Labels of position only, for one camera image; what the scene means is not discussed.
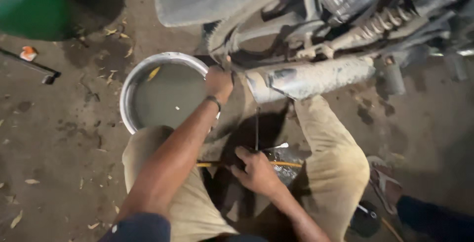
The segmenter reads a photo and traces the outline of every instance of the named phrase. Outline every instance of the black bracelet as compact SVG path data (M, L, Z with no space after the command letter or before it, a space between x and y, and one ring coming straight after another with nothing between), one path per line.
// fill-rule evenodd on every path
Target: black bracelet
M212 102L215 102L215 103L217 104L217 106L219 107L219 112L220 112L220 103L219 103L219 101L216 99L215 96L207 96L207 97L206 97L206 100L210 100L210 101L212 101Z

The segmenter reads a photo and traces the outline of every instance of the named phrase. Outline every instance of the khaki pants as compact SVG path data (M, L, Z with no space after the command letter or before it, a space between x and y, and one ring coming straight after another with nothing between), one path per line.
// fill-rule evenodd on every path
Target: khaki pants
M321 96L295 102L295 110L312 155L306 159L307 193L301 205L333 242L342 241L369 180L364 153ZM127 192L145 160L173 130L139 130L123 153ZM237 233L211 202L197 168L178 190L170 207L172 242L195 242L222 233Z

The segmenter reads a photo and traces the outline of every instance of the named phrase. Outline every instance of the dusty surface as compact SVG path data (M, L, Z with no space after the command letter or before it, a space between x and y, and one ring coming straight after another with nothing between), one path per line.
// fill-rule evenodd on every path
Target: dusty surface
M99 239L126 195L121 154L129 134L120 123L120 82L150 55L198 51L200 29L161 26L154 0L125 0L111 7L110 13L91 17L99 20L86 26L88 48L78 41L55 45L0 37L0 46L15 53L34 46L37 62L62 72L54 85L42 85L36 72L0 58L0 182L5 183L0 189L0 241ZM91 15L103 8L93 8ZM122 25L130 38L105 37L100 25L110 30ZM133 53L125 57L130 48ZM111 70L117 72L107 85ZM365 154L379 155L397 167L396 177L409 195L474 214L473 84L450 81L439 59L407 73L407 94L387 102L380 101L373 82L326 97ZM88 95L81 78L100 101ZM214 156L222 146L206 149ZM27 179L39 183L27 184ZM16 202L5 198L11 196ZM370 188L366 198L383 210ZM10 229L21 210L23 218ZM95 223L99 225L88 228ZM374 241L382 239L395 241L384 228ZM360 238L349 235L348 240Z

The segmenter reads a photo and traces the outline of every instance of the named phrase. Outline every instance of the coil spring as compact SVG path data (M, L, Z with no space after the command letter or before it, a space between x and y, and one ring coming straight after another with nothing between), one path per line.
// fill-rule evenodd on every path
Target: coil spring
M401 26L404 22L410 21L416 13L412 10L402 9L383 9L382 13L376 13L361 27L361 36L365 39L371 39L376 35L390 31L394 27Z

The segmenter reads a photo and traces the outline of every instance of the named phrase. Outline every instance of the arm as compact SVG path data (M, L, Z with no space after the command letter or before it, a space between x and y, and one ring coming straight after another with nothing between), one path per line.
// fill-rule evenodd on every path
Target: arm
M231 167L235 177L246 188L267 196L292 222L293 229L302 242L329 242L324 231L311 219L280 181L265 154L252 154L243 147L236 148L237 156L246 164L245 172Z
M206 75L206 93L221 105L232 92L230 73L211 67ZM142 167L115 222L137 212L168 216L168 205L196 165L199 148L216 119L218 106L204 100L196 110L151 155Z

